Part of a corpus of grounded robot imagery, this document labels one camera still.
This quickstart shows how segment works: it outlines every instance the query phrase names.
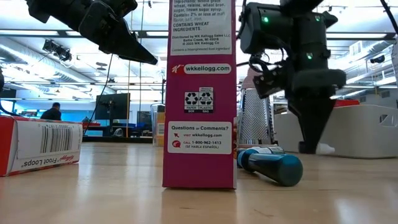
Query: metal grater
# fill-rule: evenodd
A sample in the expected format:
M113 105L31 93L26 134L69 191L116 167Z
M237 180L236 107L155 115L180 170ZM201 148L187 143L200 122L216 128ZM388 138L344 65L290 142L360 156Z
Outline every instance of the metal grater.
M242 90L239 113L239 145L272 144L272 111L268 98L260 99L256 89Z

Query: table surface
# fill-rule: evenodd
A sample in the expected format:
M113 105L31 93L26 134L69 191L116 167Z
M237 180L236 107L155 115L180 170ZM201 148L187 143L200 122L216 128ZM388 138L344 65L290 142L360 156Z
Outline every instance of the table surface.
M238 189L162 188L162 148L83 143L79 164L0 178L0 223L397 223L398 159L299 155L302 181L238 172Z

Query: robotic arm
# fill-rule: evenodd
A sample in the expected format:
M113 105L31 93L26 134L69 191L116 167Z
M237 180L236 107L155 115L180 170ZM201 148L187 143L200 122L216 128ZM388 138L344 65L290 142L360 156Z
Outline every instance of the robotic arm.
M157 59L145 49L123 19L137 8L136 0L26 0L29 14L46 23L58 19L99 45L106 54L155 65Z
M241 50L251 54L249 66L262 75L253 82L260 98L285 90L288 107L298 117L304 142L299 151L314 154L335 105L330 97L346 84L342 70L328 69L331 52L326 29L338 19L328 12L312 12L323 0L280 0L280 6L251 2L239 17ZM265 49L281 49L287 58L261 60Z

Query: recycling symbol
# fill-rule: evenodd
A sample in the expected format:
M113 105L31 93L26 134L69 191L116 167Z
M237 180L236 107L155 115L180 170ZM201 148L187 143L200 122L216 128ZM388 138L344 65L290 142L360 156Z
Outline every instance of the recycling symbol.
M198 103L197 93L187 93L185 94L185 104L186 105L196 105Z
M212 105L213 93L200 93L199 102L201 105Z

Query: barcode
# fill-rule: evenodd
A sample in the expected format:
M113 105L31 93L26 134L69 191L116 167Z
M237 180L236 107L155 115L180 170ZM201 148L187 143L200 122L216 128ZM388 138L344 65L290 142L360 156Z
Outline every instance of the barcode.
M40 153L69 151L72 148L72 128L49 128L42 126Z
M157 124L157 135L164 135L164 123Z

